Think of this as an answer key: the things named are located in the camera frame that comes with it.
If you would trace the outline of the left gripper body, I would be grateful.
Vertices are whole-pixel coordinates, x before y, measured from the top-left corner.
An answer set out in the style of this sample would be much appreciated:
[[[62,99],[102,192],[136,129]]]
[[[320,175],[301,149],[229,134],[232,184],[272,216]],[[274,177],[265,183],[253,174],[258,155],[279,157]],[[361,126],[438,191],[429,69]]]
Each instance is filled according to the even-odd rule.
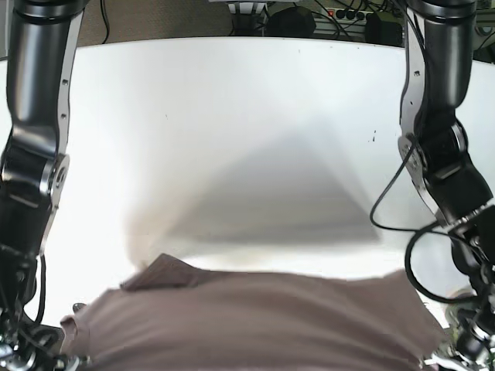
[[[491,304],[475,298],[457,298],[445,308],[448,339],[428,357],[423,369],[493,370],[494,313]]]

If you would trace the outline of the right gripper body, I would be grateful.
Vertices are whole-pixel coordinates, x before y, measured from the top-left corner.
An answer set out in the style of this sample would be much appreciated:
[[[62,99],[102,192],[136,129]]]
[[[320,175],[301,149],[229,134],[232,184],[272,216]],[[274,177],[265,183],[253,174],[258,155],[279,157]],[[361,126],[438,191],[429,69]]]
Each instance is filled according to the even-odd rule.
[[[83,370],[85,356],[61,352],[61,328],[40,327],[1,330],[1,370]]]

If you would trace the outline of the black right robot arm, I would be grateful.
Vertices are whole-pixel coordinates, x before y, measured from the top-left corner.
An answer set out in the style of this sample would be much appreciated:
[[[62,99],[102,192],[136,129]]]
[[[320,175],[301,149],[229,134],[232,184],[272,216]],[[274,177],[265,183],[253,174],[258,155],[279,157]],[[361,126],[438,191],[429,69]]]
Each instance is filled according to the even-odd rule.
[[[6,98],[12,128],[1,156],[1,366],[75,370],[53,351],[57,328],[25,306],[46,297],[44,247],[67,178],[70,81],[84,1],[13,5]]]

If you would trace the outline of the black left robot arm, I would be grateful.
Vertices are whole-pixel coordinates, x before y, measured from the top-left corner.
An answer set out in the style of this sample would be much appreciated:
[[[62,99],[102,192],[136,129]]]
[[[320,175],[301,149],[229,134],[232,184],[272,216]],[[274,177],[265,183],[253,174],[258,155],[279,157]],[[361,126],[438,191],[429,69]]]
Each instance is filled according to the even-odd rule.
[[[440,370],[494,368],[494,197],[469,155],[456,116],[473,61],[474,1],[399,1],[404,16],[406,77],[401,95],[401,170],[407,171],[435,221],[413,230],[405,273],[416,291],[447,307],[452,335],[424,365]],[[469,292],[446,298],[430,292],[411,267],[427,233],[450,239],[452,259],[469,278]]]

